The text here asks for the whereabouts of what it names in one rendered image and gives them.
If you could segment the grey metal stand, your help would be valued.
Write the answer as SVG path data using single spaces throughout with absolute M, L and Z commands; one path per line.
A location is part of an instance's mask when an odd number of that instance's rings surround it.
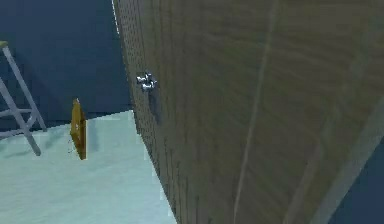
M 38 123 L 40 125 L 40 128 L 46 132 L 47 127 L 45 125 L 45 122 L 42 118 L 41 113 L 39 112 L 37 105 L 35 101 L 33 100 L 33 97 L 31 95 L 31 92 L 29 91 L 22 75 L 20 72 L 20 69 L 15 62 L 14 57 L 12 56 L 10 49 L 9 49 L 9 43 L 4 40 L 0 40 L 0 50 L 5 55 L 8 64 L 10 65 L 14 76 L 19 83 L 22 92 L 24 93 L 24 96 L 26 100 L 29 103 L 29 108 L 18 108 L 15 101 L 13 100 L 8 88 L 6 87 L 6 84 L 0 77 L 0 95 L 3 97 L 5 103 L 8 105 L 8 108 L 6 110 L 0 111 L 0 118 L 6 117 L 6 116 L 13 116 L 17 124 L 19 125 L 18 129 L 10 130 L 10 131 L 2 131 L 0 132 L 0 139 L 8 138 L 11 136 L 15 136 L 18 134 L 23 134 L 24 137 L 27 139 L 30 147 L 32 148 L 34 154 L 36 156 L 41 155 L 41 149 L 37 145 L 32 133 L 31 128 L 35 123 Z

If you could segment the brown wooden room door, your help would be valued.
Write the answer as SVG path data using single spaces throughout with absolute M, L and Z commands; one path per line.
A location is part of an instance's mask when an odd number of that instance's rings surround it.
M 384 0 L 112 1 L 176 224 L 329 224 L 384 139 Z

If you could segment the orange flat board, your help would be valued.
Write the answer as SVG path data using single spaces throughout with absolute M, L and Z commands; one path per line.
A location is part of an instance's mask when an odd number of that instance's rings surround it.
M 73 100 L 70 135 L 79 158 L 85 160 L 87 157 L 86 119 L 78 98 Z

